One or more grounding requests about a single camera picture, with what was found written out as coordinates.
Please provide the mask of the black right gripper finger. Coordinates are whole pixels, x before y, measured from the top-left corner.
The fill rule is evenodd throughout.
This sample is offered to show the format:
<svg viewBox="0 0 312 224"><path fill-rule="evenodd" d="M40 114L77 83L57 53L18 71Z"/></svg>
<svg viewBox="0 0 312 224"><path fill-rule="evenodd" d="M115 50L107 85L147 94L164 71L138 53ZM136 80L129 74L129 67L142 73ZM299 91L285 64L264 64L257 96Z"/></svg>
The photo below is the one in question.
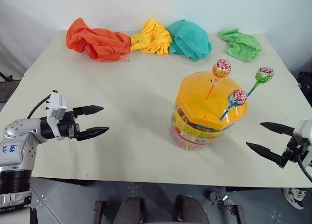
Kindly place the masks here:
<svg viewBox="0 0 312 224"><path fill-rule="evenodd" d="M285 165L287 163L286 150L284 150L282 155L278 155L278 154L272 152L269 148L266 148L266 147L258 145L258 144L246 142L246 145L250 149L255 151L258 155L276 163L280 168L285 167Z"/></svg>
<svg viewBox="0 0 312 224"><path fill-rule="evenodd" d="M288 136L293 136L294 128L283 125L283 124L278 124L278 123L273 123L273 122L262 122L260 123L263 127L269 129L270 131L279 133L279 134L285 134Z"/></svg>

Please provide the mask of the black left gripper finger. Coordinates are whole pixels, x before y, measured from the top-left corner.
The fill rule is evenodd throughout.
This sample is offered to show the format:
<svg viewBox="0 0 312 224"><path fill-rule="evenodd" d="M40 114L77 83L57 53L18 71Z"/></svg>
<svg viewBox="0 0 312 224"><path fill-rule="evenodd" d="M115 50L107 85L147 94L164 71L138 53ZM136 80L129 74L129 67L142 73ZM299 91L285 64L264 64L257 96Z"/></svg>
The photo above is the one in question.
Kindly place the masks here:
<svg viewBox="0 0 312 224"><path fill-rule="evenodd" d="M89 128L85 131L80 131L77 132L75 135L75 138L77 141L83 141L91 138L95 138L99 135L104 134L106 131L109 130L109 127L94 127L94 128Z"/></svg>
<svg viewBox="0 0 312 224"><path fill-rule="evenodd" d="M95 114L102 110L104 110L104 108L101 106L89 105L89 106L73 108L73 113L75 117L78 117L79 115Z"/></svg>

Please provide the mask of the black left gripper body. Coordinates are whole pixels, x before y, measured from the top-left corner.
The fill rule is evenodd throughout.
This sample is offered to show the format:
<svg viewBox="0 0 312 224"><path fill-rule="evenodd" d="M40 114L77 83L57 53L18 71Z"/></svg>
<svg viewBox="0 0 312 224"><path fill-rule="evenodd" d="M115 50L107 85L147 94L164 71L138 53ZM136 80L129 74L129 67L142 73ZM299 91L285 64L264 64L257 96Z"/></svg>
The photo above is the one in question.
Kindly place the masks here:
<svg viewBox="0 0 312 224"><path fill-rule="evenodd" d="M79 124L76 123L77 115L74 111L66 112L58 123L58 130L62 137L76 138L78 136Z"/></svg>

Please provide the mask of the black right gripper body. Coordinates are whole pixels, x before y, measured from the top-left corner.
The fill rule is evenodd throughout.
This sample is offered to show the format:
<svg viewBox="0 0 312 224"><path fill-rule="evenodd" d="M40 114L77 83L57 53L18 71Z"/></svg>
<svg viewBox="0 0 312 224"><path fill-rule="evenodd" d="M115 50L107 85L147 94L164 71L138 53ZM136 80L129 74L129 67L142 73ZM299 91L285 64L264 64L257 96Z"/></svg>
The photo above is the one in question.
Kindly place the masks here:
<svg viewBox="0 0 312 224"><path fill-rule="evenodd" d="M294 136L292 136L282 154L283 160L286 162L291 161L297 163L298 160L296 155L299 154L302 163L304 163L306 160L309 164L308 147L309 141L307 138L300 138L297 140Z"/></svg>

